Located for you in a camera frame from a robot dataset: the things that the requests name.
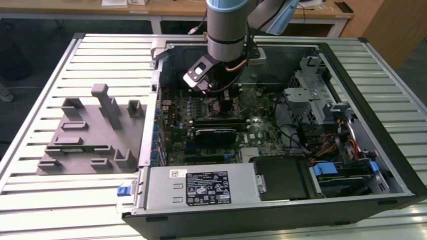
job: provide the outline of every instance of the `warning label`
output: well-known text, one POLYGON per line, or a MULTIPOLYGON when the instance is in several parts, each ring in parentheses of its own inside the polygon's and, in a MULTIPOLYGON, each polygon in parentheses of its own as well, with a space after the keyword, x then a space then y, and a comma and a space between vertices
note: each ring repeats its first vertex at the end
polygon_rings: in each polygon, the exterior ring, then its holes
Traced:
POLYGON ((189 206, 233 203, 227 171, 187 173, 186 182, 189 206))

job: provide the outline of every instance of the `blue tab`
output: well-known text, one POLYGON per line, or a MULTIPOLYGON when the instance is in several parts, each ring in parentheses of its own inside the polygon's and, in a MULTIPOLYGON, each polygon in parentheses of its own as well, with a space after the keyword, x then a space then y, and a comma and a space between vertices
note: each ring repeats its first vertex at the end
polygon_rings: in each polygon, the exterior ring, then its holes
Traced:
POLYGON ((118 187, 118 197, 131 196, 131 186, 118 187))
POLYGON ((207 0, 209 7, 221 13, 230 13, 241 9, 250 0, 207 0))
POLYGON ((285 7, 283 11, 279 13, 273 24, 270 25, 270 28, 267 29, 266 33, 281 35, 285 32, 290 24, 290 21, 293 19, 294 12, 297 10, 299 3, 301 3, 301 0, 291 0, 289 5, 285 7))
POLYGON ((337 170, 335 164, 333 162, 322 162, 318 163, 314 167, 314 173, 317 176, 325 174, 338 174, 339 171, 337 170))
POLYGON ((313 170, 314 170, 314 174, 315 174, 317 176, 322 175, 322 171, 321 171, 318 165, 313 167, 313 170))
POLYGON ((374 173, 379 173, 381 168, 379 168, 379 165, 377 164, 377 162, 371 161, 369 164, 371 165, 374 173))

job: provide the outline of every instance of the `slotted metal surface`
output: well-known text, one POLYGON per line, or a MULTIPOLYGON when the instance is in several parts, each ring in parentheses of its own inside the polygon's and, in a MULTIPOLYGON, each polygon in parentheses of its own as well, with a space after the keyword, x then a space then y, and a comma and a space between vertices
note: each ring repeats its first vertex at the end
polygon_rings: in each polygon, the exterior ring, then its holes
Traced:
MULTIPOLYGON (((0 163, 0 239, 143 239, 116 212, 118 186, 136 174, 38 176, 66 97, 98 103, 91 86, 107 83, 119 104, 147 100, 154 40, 201 40, 177 35, 87 34, 74 40, 42 97, 0 163)), ((357 39, 259 37, 269 42, 327 42, 417 173, 427 184, 427 114, 402 80, 357 39)), ((213 236, 207 239, 426 239, 427 201, 383 212, 357 224, 213 236)))

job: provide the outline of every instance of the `metal case frame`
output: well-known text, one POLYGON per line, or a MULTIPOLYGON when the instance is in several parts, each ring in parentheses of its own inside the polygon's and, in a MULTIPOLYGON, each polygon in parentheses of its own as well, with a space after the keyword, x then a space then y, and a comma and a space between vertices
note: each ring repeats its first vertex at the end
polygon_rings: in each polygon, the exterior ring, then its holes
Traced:
MULTIPOLYGON (((263 45, 281 45, 277 42, 262 42, 263 45)), ((334 72, 337 82, 347 93, 347 100, 354 104, 373 136, 375 137, 407 189, 413 194, 379 194, 371 199, 339 201, 309 201, 305 204, 270 205, 177 212, 169 214, 140 214, 127 212, 122 215, 124 222, 149 239, 175 239, 182 237, 211 236, 245 232, 273 231, 314 226, 335 226, 357 223, 370 216, 391 209, 402 209, 427 199, 427 188, 419 179, 397 143, 394 142, 371 106, 367 103, 346 69, 325 42, 287 42, 287 45, 315 45, 322 53, 327 66, 334 72)))

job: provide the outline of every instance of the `blue release latch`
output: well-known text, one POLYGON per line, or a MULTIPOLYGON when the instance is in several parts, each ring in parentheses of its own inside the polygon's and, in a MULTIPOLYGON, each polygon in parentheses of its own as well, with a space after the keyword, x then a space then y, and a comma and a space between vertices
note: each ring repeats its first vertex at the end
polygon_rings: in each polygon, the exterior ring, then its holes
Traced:
POLYGON ((369 164, 371 165, 374 173, 379 173, 381 168, 379 168, 379 165, 377 164, 377 162, 371 161, 369 164))
POLYGON ((339 171, 337 170, 335 164, 333 162, 322 162, 318 163, 314 167, 314 174, 317 176, 326 175, 326 174, 338 174, 339 171))
POLYGON ((118 197, 131 196, 131 186, 118 187, 118 197))

